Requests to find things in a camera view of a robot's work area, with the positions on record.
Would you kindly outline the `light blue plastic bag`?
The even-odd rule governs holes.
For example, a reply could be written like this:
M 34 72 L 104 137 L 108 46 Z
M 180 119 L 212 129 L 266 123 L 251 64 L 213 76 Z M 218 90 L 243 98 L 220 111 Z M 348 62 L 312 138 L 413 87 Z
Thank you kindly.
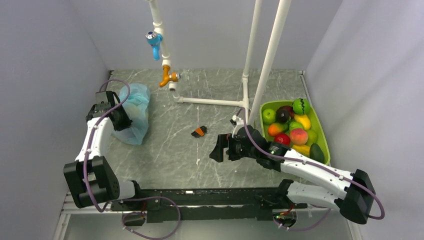
M 149 129 L 149 103 L 151 93 L 149 88 L 141 83 L 130 83 L 130 94 L 123 103 L 131 126 L 121 131 L 114 131 L 113 136 L 129 145 L 141 145 Z

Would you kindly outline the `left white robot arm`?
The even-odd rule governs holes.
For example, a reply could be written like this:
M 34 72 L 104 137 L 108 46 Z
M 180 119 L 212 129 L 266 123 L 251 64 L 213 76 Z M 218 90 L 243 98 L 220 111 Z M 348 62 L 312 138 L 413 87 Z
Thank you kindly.
M 79 209 L 124 199 L 129 209 L 137 210 L 144 203 L 137 183 L 119 181 L 106 160 L 113 131 L 128 129 L 132 121 L 115 92 L 100 91 L 95 98 L 85 118 L 87 133 L 81 151 L 63 167 L 67 186 Z

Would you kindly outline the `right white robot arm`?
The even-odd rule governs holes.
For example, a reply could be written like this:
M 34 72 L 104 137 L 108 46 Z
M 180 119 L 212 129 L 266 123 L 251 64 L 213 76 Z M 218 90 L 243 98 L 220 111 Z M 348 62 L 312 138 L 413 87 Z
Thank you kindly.
M 311 183 L 282 180 L 275 194 L 276 203 L 282 208 L 291 204 L 316 205 L 337 210 L 360 225 L 372 218 L 370 212 L 376 191 L 365 171 L 332 168 L 289 146 L 266 140 L 250 125 L 237 134 L 219 134 L 209 157 L 218 163 L 225 158 L 231 161 L 251 158 L 266 169 L 296 175 Z

